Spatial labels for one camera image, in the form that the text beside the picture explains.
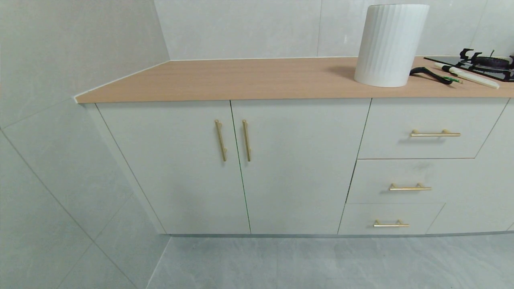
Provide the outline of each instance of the white marker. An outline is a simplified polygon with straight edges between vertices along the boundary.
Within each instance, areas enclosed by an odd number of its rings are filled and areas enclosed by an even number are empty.
[[[460,77],[462,79],[466,79],[466,80],[476,82],[481,85],[489,86],[492,88],[496,88],[496,89],[500,88],[500,85],[492,80],[477,76],[475,74],[464,72],[463,70],[453,67],[451,65],[436,62],[436,63],[434,63],[434,66],[441,70],[444,70],[443,66],[448,66],[448,67],[450,67],[448,69],[450,73],[456,74],[458,77]]]

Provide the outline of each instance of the cabinet door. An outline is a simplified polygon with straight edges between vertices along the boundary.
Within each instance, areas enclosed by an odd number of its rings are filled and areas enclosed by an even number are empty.
[[[167,233],[250,232],[229,101],[98,107]]]
[[[369,104],[232,101],[252,233],[337,233]]]

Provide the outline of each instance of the stove burner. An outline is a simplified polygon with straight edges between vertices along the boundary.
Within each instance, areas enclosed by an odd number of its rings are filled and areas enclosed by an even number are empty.
[[[468,51],[473,51],[473,49],[465,48],[461,51],[461,63],[470,63],[473,68],[489,72],[502,72],[504,70],[514,69],[514,56],[511,56],[512,62],[506,59],[492,57],[492,53],[490,57],[484,57],[479,56],[482,54],[481,52],[475,52],[473,56],[469,58],[466,55]]]
[[[509,69],[509,61],[506,59],[495,58],[495,57],[475,57],[471,59],[472,64],[488,66],[499,69]]]

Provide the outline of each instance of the wooden countertop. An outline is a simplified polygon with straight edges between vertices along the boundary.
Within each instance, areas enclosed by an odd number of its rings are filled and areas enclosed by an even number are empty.
[[[464,80],[443,85],[410,76],[406,86],[383,88],[353,79],[357,58],[170,61],[76,96],[78,103],[237,99],[514,97],[514,83],[493,89]],[[416,57],[440,75],[433,61]]]

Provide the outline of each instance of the gas stove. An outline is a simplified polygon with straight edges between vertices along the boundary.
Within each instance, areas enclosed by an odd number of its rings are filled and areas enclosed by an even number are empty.
[[[465,48],[457,56],[433,56],[425,59],[448,64],[463,70],[490,77],[504,82],[514,82],[514,56],[509,59],[479,56],[481,52],[475,52],[469,57],[467,53],[473,49]]]

